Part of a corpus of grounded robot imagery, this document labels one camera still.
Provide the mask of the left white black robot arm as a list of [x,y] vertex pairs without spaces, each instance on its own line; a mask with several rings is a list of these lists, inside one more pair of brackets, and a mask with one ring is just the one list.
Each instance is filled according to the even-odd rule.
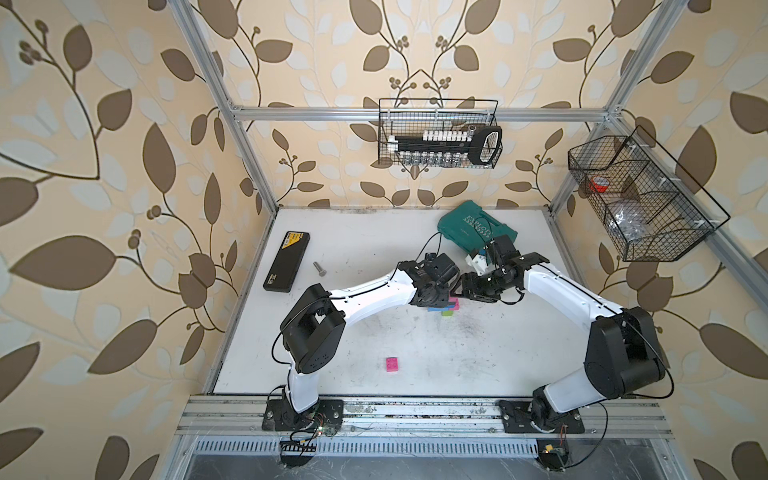
[[290,359],[280,403],[272,409],[277,431],[309,427],[319,409],[319,371],[335,356],[346,328],[385,310],[410,305],[443,308],[460,269],[445,254],[399,262],[374,280],[337,290],[309,286],[279,327],[274,343]]

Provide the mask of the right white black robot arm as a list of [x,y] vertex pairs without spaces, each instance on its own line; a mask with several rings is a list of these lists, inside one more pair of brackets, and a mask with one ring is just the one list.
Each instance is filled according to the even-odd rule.
[[667,376],[646,310],[600,297],[537,253],[513,258],[484,275],[464,273],[455,291],[461,298],[495,303],[509,289],[538,296],[588,333],[583,365],[532,394],[528,411],[536,430],[551,433],[582,407],[632,394]]

